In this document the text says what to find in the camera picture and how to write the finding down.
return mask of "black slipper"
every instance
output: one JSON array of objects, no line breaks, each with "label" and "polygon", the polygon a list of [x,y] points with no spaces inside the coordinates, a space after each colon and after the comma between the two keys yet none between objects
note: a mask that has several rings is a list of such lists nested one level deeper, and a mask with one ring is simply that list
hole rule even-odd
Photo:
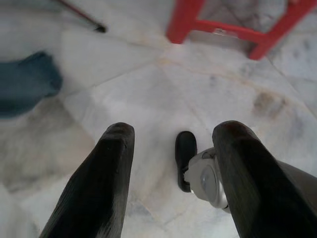
[{"label": "black slipper", "polygon": [[178,186],[183,192],[190,192],[190,185],[184,180],[191,158],[197,155],[197,144],[193,133],[183,131],[178,134],[175,142],[175,160],[178,170]]}]

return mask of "white marble tile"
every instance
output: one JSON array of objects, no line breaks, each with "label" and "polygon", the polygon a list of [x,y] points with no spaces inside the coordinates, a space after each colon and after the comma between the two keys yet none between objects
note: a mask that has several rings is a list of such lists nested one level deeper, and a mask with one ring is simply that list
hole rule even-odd
[{"label": "white marble tile", "polygon": [[206,0],[199,15],[199,19],[208,19],[210,16],[215,15],[219,11],[219,8],[222,7],[221,0]]},{"label": "white marble tile", "polygon": [[190,204],[186,212],[171,220],[166,227],[173,238],[239,237],[230,214],[201,200]]},{"label": "white marble tile", "polygon": [[3,238],[36,238],[38,228],[0,184],[0,231]]},{"label": "white marble tile", "polygon": [[258,0],[222,0],[226,7],[242,22],[254,19]]},{"label": "white marble tile", "polygon": [[149,210],[129,194],[122,228],[122,238],[168,238],[166,228],[160,225]]},{"label": "white marble tile", "polygon": [[[33,221],[36,224],[38,233],[43,230],[45,224],[50,218],[69,178],[70,175],[64,176],[51,186],[43,188],[41,191],[26,197],[20,202],[20,206],[24,209],[24,211],[30,214],[30,221]],[[130,193],[121,237],[166,238],[168,235],[164,228],[162,228],[159,223],[155,221],[146,207],[144,207],[142,203]]]},{"label": "white marble tile", "polygon": [[[224,6],[208,19],[241,25]],[[249,42],[237,38],[193,31],[183,45],[171,47],[161,57],[199,72],[234,77],[279,75],[267,58],[261,61],[248,59],[250,46]]]},{"label": "white marble tile", "polygon": [[286,103],[279,115],[265,122],[258,136],[278,160],[317,176],[316,118],[306,107]]},{"label": "white marble tile", "polygon": [[[159,49],[164,49],[170,45],[164,31],[158,26],[155,27],[147,21],[140,20],[137,16],[126,12],[122,7],[117,7],[103,0],[75,0],[73,3],[93,16],[98,22],[107,26],[107,36]],[[81,26],[92,31],[94,28],[85,20],[66,10],[63,11],[63,22],[66,29]]]},{"label": "white marble tile", "polygon": [[298,25],[292,30],[295,33],[316,33],[317,32],[317,9],[304,17]]},{"label": "white marble tile", "polygon": [[287,78],[306,106],[317,117],[317,82],[303,78]]},{"label": "white marble tile", "polygon": [[254,29],[268,32],[287,11],[288,0],[258,1]]},{"label": "white marble tile", "polygon": [[62,35],[62,94],[98,85],[154,60],[160,50],[86,30]]},{"label": "white marble tile", "polygon": [[264,57],[261,61],[257,61],[256,63],[250,62],[244,65],[242,68],[242,75],[246,77],[252,76],[262,76],[262,77],[273,77],[279,78],[283,77],[282,72],[280,72],[269,60],[268,57]]},{"label": "white marble tile", "polygon": [[[210,133],[186,107],[163,71],[154,65],[103,83],[90,90],[90,93],[91,102],[86,107],[81,123],[95,140],[110,124],[118,121],[129,123],[135,128],[132,173],[136,176],[132,176],[130,187],[142,201],[164,171],[174,168],[173,148],[178,132],[191,129],[210,140]],[[209,141],[202,141],[200,145],[204,146],[201,149],[209,144]]]},{"label": "white marble tile", "polygon": [[285,81],[259,83],[261,78],[227,79],[177,65],[162,68],[209,130],[225,120],[238,120],[250,126],[277,159],[316,174],[317,121]]},{"label": "white marble tile", "polygon": [[92,95],[88,89],[82,90],[80,93],[74,93],[63,99],[65,108],[78,122],[83,120],[87,108],[93,105],[92,103]]},{"label": "white marble tile", "polygon": [[18,60],[46,51],[59,61],[59,14],[36,10],[0,9],[0,60]]},{"label": "white marble tile", "polygon": [[174,8],[174,0],[106,0],[153,27],[165,31]]},{"label": "white marble tile", "polygon": [[292,34],[270,59],[286,76],[316,81],[316,39],[317,34]]},{"label": "white marble tile", "polygon": [[58,99],[0,122],[0,179],[17,199],[73,172],[94,146]]}]

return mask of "floor tile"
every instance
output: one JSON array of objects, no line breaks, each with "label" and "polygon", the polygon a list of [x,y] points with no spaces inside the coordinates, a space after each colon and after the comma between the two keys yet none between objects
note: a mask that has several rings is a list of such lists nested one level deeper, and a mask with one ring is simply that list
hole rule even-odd
[{"label": "floor tile", "polygon": [[292,34],[270,59],[274,66],[286,76],[317,81],[316,39],[317,34]]},{"label": "floor tile", "polygon": [[299,93],[306,106],[312,111],[315,117],[317,117],[317,82],[292,77],[289,77],[287,80]]},{"label": "floor tile", "polygon": [[221,0],[206,0],[199,15],[199,19],[208,19],[210,16],[215,15],[219,8],[223,7]]},{"label": "floor tile", "polygon": [[49,220],[69,178],[70,176],[61,176],[54,184],[47,185],[20,202],[20,206],[31,215],[39,233]]},{"label": "floor tile", "polygon": [[268,32],[287,11],[287,0],[258,1],[253,29]]},{"label": "floor tile", "polygon": [[37,51],[46,51],[59,61],[61,22],[59,14],[0,9],[0,60],[19,60]]},{"label": "floor tile", "polygon": [[317,26],[317,9],[314,9],[310,14],[304,17],[298,25],[292,30],[295,33],[316,33]]},{"label": "floor tile", "polygon": [[0,145],[0,179],[19,200],[73,172],[94,142],[55,98],[2,120]]},{"label": "floor tile", "polygon": [[0,184],[0,231],[3,238],[36,238],[38,228]]},{"label": "floor tile", "polygon": [[174,8],[173,0],[106,0],[138,19],[165,31]]},{"label": "floor tile", "polygon": [[253,19],[258,10],[256,0],[223,0],[223,3],[240,23]]},{"label": "floor tile", "polygon": [[138,199],[128,198],[121,237],[169,238],[171,236],[167,233],[166,228],[153,218],[149,210]]},{"label": "floor tile", "polygon": [[[130,43],[159,49],[164,49],[170,45],[162,29],[158,26],[154,27],[147,21],[142,21],[138,16],[127,13],[120,6],[103,0],[75,0],[73,3],[107,27],[105,36],[118,37]],[[62,15],[66,29],[76,27],[86,28],[87,31],[94,29],[94,26],[87,23],[86,20],[67,10],[64,10]]]},{"label": "floor tile", "polygon": [[211,132],[183,102],[164,72],[148,65],[103,83],[90,93],[90,99],[87,93],[70,97],[80,100],[82,94],[91,101],[81,122],[96,140],[112,123],[123,121],[134,126],[130,191],[154,219],[164,224],[197,200],[178,189],[175,138],[179,132],[190,130],[197,135],[198,150],[202,151],[211,147]]},{"label": "floor tile", "polygon": [[275,84],[280,89],[274,90],[272,81],[260,85],[179,66],[162,68],[209,130],[223,121],[238,120],[251,127],[277,159],[316,174],[316,118],[285,82]]},{"label": "floor tile", "polygon": [[62,44],[65,95],[129,72],[160,54],[160,50],[78,29],[64,31]]},{"label": "floor tile", "polygon": [[[211,15],[209,20],[241,26],[239,20],[224,6]],[[210,73],[234,77],[245,78],[257,74],[278,75],[278,72],[272,67],[267,58],[263,58],[261,61],[248,59],[248,52],[252,47],[250,42],[235,37],[198,31],[193,31],[189,39],[191,40],[191,44],[187,44],[186,46],[190,48],[190,51],[187,51],[195,52],[195,55],[188,53],[189,55],[180,61],[180,63],[187,62],[186,66],[189,65],[187,59],[191,59],[192,55],[196,56],[200,53],[202,56],[200,56],[199,60],[196,59],[197,57],[194,57],[190,61],[196,63],[194,66],[200,66],[198,70],[201,70],[203,65],[204,68],[209,69]],[[172,55],[178,54],[178,52],[168,51],[167,57],[174,60],[175,57]]]}]

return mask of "blue cloth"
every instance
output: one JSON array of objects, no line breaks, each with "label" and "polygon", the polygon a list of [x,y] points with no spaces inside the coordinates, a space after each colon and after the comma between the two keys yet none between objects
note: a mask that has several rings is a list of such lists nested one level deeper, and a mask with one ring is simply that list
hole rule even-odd
[{"label": "blue cloth", "polygon": [[56,95],[61,86],[62,77],[45,52],[0,63],[0,118],[31,110],[44,97]]}]

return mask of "black rubber tip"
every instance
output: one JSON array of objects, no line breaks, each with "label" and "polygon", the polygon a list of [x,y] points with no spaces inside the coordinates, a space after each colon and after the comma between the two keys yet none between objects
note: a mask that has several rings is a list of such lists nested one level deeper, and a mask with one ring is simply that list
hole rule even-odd
[{"label": "black rubber tip", "polygon": [[183,192],[190,192],[190,184],[184,180],[188,163],[197,155],[197,143],[193,133],[183,131],[178,134],[175,142],[175,160],[178,170],[178,186]]},{"label": "black rubber tip", "polygon": [[107,32],[107,27],[98,25],[98,27],[95,29],[95,31],[100,32],[100,33],[106,33]]}]

